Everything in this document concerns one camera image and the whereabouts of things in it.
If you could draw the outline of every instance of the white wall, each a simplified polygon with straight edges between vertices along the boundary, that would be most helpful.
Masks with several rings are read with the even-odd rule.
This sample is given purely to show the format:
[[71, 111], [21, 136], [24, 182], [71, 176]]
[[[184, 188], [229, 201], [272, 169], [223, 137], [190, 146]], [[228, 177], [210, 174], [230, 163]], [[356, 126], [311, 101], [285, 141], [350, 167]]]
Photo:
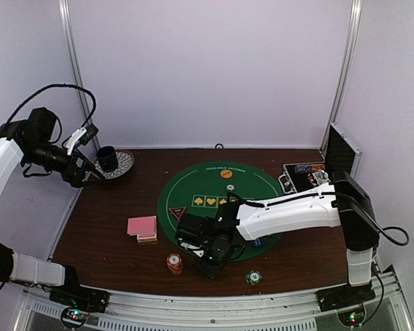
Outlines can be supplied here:
[[[57, 1], [0, 0], [0, 125], [30, 94], [49, 83], [71, 83]], [[25, 107], [45, 106], [61, 118], [65, 134], [81, 124], [74, 90], [44, 92]], [[17, 168], [0, 200], [0, 241], [24, 254], [46, 259], [75, 189], [59, 174], [24, 179]], [[21, 286], [0, 292], [0, 331], [8, 330]]]
[[317, 147], [351, 0], [81, 0], [70, 14], [101, 144]]
[[405, 248], [382, 237], [414, 317], [414, 0], [365, 1], [339, 124], [363, 149], [357, 179], [382, 225], [402, 225]]

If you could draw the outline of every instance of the dark blue cup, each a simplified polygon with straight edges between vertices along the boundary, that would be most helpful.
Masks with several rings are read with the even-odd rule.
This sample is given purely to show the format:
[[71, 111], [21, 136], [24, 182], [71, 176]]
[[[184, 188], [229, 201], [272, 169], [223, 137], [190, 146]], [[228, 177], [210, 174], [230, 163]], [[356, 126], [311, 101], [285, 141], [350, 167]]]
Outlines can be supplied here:
[[112, 172], [118, 168], [117, 153], [112, 146], [101, 147], [97, 152], [97, 160], [104, 172]]

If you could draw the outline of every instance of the green poker mat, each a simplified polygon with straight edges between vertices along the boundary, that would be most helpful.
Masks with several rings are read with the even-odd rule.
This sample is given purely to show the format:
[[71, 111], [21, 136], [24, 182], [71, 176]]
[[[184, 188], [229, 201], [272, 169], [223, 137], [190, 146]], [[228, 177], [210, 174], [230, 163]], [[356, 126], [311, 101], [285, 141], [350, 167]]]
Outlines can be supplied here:
[[[231, 171], [232, 177], [223, 178], [221, 176], [223, 170]], [[279, 183], [274, 178], [252, 166], [229, 161], [194, 165], [174, 176], [159, 197], [157, 216], [166, 236], [179, 247], [175, 233], [181, 214], [188, 212], [201, 217], [215, 217], [219, 204], [226, 202], [228, 192], [226, 186], [229, 184], [234, 185], [234, 193], [248, 200], [269, 199], [283, 195]], [[247, 245], [244, 253], [236, 261], [252, 259], [267, 252], [281, 237], [281, 234], [266, 237], [262, 248]]]

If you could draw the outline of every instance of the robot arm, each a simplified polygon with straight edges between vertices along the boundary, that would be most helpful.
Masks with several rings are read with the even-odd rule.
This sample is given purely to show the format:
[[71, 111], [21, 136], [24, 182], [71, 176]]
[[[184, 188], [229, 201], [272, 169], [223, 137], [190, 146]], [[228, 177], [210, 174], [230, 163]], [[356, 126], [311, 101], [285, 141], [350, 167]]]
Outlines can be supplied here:
[[[0, 139], [0, 196], [22, 158], [23, 152], [14, 140]], [[0, 281], [8, 280], [62, 286], [64, 267], [17, 254], [0, 243]]]
[[[56, 120], [51, 111], [37, 108], [28, 120], [0, 128], [0, 196], [14, 169], [25, 163], [43, 166], [47, 173], [60, 172], [62, 179], [76, 188], [99, 181], [86, 180], [89, 172], [104, 179], [82, 153], [74, 150], [77, 145], [85, 145], [91, 140], [97, 133], [96, 127], [91, 125], [82, 130], [86, 134], [78, 140], [74, 138], [66, 151], [49, 142]], [[54, 286], [60, 290], [51, 292], [53, 301], [66, 305], [72, 305], [73, 301], [77, 304], [74, 306], [85, 311], [103, 312], [106, 309], [108, 293], [81, 287], [73, 267], [18, 254], [0, 243], [0, 282], [8, 281]]]
[[337, 172], [333, 174], [333, 184], [325, 183], [306, 192], [225, 203], [214, 219], [186, 213], [178, 223], [176, 237], [182, 247], [199, 256], [194, 267], [214, 279], [246, 241], [292, 230], [341, 225], [348, 280], [352, 286], [361, 286], [371, 280], [373, 251], [379, 243], [377, 229], [364, 212], [374, 216], [368, 195], [348, 174]]
[[[263, 208], [241, 205], [237, 213], [239, 225], [236, 228], [245, 240], [250, 241], [280, 232], [339, 226], [339, 213], [333, 205], [334, 196], [322, 195], [323, 192], [334, 192], [334, 186], [325, 183], [293, 196], [255, 201], [264, 205]], [[295, 196], [310, 194], [318, 196], [295, 199]]]

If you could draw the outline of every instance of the brown wooden surface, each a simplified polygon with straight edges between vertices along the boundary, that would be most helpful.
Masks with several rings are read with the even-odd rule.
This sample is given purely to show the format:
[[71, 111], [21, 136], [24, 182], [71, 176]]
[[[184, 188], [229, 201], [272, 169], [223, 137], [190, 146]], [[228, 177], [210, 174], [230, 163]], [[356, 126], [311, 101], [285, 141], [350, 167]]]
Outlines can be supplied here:
[[[199, 276], [193, 258], [176, 248], [158, 225], [159, 241], [138, 244], [126, 234], [127, 218], [155, 215], [168, 180], [183, 169], [209, 161], [236, 161], [277, 178], [284, 163], [321, 161], [315, 150], [140, 150], [124, 177], [83, 190], [64, 230], [54, 262], [76, 267], [84, 285], [147, 294], [221, 296], [269, 294], [319, 288], [347, 281], [342, 229], [315, 228], [286, 233], [260, 257], [229, 263], [215, 281]], [[173, 275], [166, 258], [183, 258]], [[246, 274], [263, 280], [248, 285]]]

